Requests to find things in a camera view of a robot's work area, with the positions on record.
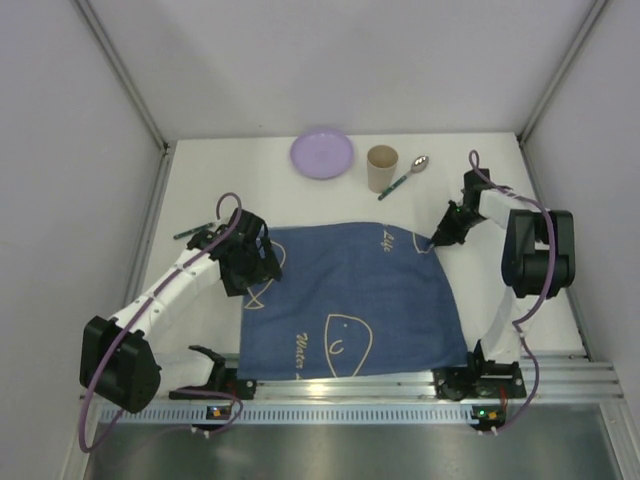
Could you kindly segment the blue cloth placemat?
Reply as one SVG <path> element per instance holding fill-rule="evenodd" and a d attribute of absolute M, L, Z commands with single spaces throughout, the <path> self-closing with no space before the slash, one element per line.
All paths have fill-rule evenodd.
<path fill-rule="evenodd" d="M 243 300 L 238 374 L 309 380 L 465 364 L 452 288 L 428 237 L 373 222 L 271 232 L 282 278 Z"/>

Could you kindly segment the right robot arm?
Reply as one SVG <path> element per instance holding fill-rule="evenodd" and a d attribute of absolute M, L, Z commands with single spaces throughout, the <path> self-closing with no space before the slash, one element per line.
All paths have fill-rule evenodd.
<path fill-rule="evenodd" d="M 431 243 L 463 244 L 471 228 L 487 220 L 505 234 L 500 269 L 506 292 L 487 333 L 467 354 L 467 365 L 443 370 L 442 384 L 450 388 L 515 377 L 529 321 L 575 278 L 573 215 L 494 184 L 487 169 L 464 174 L 462 199 L 449 203 Z"/>

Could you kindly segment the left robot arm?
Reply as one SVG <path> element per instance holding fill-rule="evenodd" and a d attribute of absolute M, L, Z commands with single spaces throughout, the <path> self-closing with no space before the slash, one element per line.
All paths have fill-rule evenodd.
<path fill-rule="evenodd" d="M 81 385 L 129 413 L 142 411 L 158 395 L 210 385 L 224 362 L 221 355 L 197 345 L 157 353 L 159 340 L 210 287 L 222 284 L 227 297 L 242 297 L 281 277 L 266 222 L 235 210 L 228 223 L 195 234 L 171 268 L 131 304 L 87 323 Z"/>

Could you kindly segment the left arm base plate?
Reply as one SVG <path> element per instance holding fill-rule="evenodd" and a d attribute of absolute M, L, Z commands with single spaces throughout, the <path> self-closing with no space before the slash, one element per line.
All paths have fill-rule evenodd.
<path fill-rule="evenodd" d="M 197 398 L 213 398 L 215 393 L 228 394 L 240 400 L 252 400 L 256 393 L 257 381 L 242 379 L 237 375 L 236 368 L 215 366 L 209 379 L 203 386 L 188 386 L 171 391 L 171 400 L 186 400 Z"/>

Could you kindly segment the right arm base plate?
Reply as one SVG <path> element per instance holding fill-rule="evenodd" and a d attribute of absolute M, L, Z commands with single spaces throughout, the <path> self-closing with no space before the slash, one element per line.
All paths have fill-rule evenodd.
<path fill-rule="evenodd" d="M 490 364 L 482 371 L 450 367 L 432 371 L 438 399 L 524 399 L 526 387 L 519 364 Z"/>

